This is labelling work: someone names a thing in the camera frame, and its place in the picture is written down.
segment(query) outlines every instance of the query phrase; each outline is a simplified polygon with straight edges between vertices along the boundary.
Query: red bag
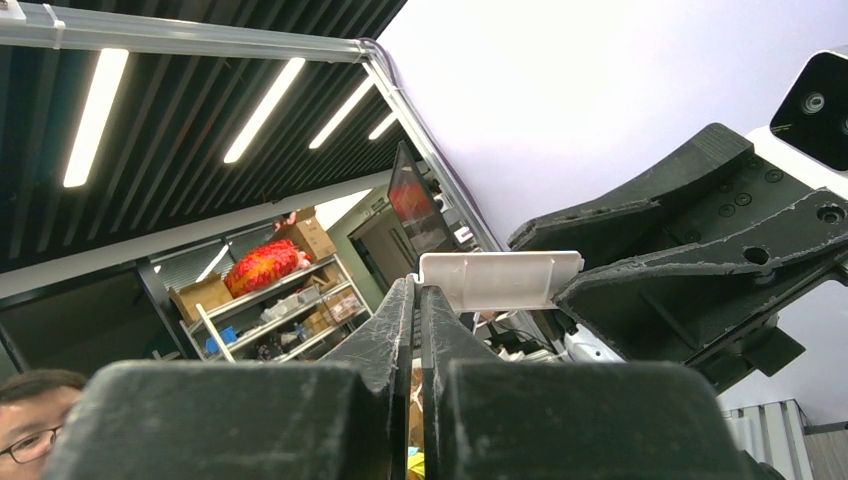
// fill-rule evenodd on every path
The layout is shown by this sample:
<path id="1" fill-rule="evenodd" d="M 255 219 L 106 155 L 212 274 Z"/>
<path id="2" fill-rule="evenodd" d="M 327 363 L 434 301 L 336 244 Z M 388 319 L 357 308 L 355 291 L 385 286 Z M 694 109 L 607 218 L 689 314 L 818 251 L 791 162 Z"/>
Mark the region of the red bag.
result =
<path id="1" fill-rule="evenodd" d="M 279 240 L 257 247 L 233 266 L 224 284 L 238 298 L 261 290 L 297 269 L 297 247 L 291 240 Z"/>

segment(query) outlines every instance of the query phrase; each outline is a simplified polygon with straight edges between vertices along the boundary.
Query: ceiling light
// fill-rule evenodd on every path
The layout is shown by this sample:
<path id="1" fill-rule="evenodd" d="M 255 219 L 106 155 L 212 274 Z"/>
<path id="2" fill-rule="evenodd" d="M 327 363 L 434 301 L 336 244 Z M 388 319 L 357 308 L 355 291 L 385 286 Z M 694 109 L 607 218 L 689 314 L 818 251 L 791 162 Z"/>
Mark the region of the ceiling light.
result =
<path id="1" fill-rule="evenodd" d="M 224 255 L 227 254 L 227 250 L 229 249 L 229 245 L 224 245 L 224 248 L 222 248 L 221 251 L 218 252 L 218 255 L 215 255 L 215 258 L 213 258 L 212 261 L 209 262 L 209 265 L 207 265 L 206 268 L 203 269 L 203 273 L 201 273 L 200 276 L 197 277 L 197 280 L 195 280 L 194 283 L 197 283 L 203 280 L 204 278 L 208 277 L 209 274 L 212 273 L 212 270 L 215 269 L 215 265 L 218 265 L 218 262 L 220 262 L 221 259 L 224 258 Z"/>
<path id="2" fill-rule="evenodd" d="M 85 185 L 91 164 L 103 136 L 103 128 L 112 110 L 115 93 L 121 83 L 129 52 L 120 48 L 104 48 L 100 51 L 94 78 L 88 90 L 88 99 L 82 112 L 77 137 L 71 150 L 68 169 L 65 171 L 65 188 Z"/>
<path id="3" fill-rule="evenodd" d="M 297 77 L 297 74 L 300 73 L 300 70 L 303 68 L 305 63 L 306 60 L 302 58 L 292 58 L 288 61 L 288 63 L 286 63 L 286 66 L 283 67 L 282 71 L 280 71 L 280 75 L 277 76 L 277 80 L 275 80 L 274 84 L 271 85 L 271 88 L 268 89 L 268 93 L 265 94 L 265 98 L 263 98 L 262 102 L 259 103 L 259 106 L 256 107 L 256 111 L 250 116 L 250 120 L 247 121 L 247 124 L 244 126 L 241 133 L 239 133 L 239 136 L 236 137 L 236 141 L 233 142 L 233 145 L 230 147 L 227 155 L 224 156 L 224 163 L 233 163 L 241 157 L 250 145 L 250 142 L 253 141 L 253 137 L 255 137 L 257 132 L 259 132 L 259 129 L 262 128 L 262 124 L 268 120 L 268 116 L 271 115 L 271 112 L 273 112 L 277 104 L 280 103 L 280 100 L 283 98 L 283 94 L 286 93 L 286 90 L 288 90 L 294 82 L 294 79 Z"/>
<path id="4" fill-rule="evenodd" d="M 362 100 L 362 97 L 364 97 L 365 94 L 368 93 L 368 90 L 370 90 L 373 86 L 374 81 L 371 80 L 371 77 L 366 78 L 365 81 L 362 82 L 362 84 L 356 88 L 356 90 L 353 92 L 353 95 L 351 95 L 350 98 L 348 98 L 347 101 L 344 103 L 344 105 L 342 105 L 342 108 L 340 108 L 339 111 L 336 112 L 335 115 L 333 115 L 333 118 L 331 118 L 329 122 L 327 122 L 327 125 L 324 125 L 324 128 L 322 128 L 321 131 L 318 132 L 318 136 L 315 137 L 315 140 L 312 140 L 312 143 L 309 144 L 309 148 L 316 149 L 320 147 L 321 144 L 324 143 L 324 140 L 326 140 L 327 137 L 329 137 L 330 134 L 333 133 L 333 130 L 335 130 L 336 127 L 338 127 L 339 124 L 342 123 L 342 120 L 344 120 L 345 117 L 350 114 L 350 112 L 353 110 L 353 107 L 355 107 L 356 104 L 359 103 L 360 100 Z"/>
<path id="5" fill-rule="evenodd" d="M 378 138 L 380 138 L 380 135 L 382 135 L 383 132 L 388 130 L 389 127 L 391 127 L 396 120 L 397 115 L 395 115 L 394 113 L 390 113 L 389 116 L 384 118 L 383 121 L 380 122 L 379 125 L 377 125 L 377 128 L 375 128 L 374 131 L 371 132 L 371 135 L 368 135 L 368 140 L 377 140 Z"/>

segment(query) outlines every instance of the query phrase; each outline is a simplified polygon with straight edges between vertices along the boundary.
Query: slatted ceiling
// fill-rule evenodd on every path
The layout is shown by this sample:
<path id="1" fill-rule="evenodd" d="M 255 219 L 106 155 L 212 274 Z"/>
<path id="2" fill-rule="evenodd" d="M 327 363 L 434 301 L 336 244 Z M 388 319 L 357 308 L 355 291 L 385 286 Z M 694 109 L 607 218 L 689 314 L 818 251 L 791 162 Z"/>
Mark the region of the slatted ceiling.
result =
<path id="1" fill-rule="evenodd" d="M 377 37 L 404 0 L 65 0 L 72 8 L 343 38 Z M 308 62 L 242 158 L 223 156 L 284 62 L 130 54 L 83 187 L 62 187 L 98 53 L 0 46 L 0 271 L 117 243 L 391 168 L 372 89 L 308 145 L 365 78 Z"/>

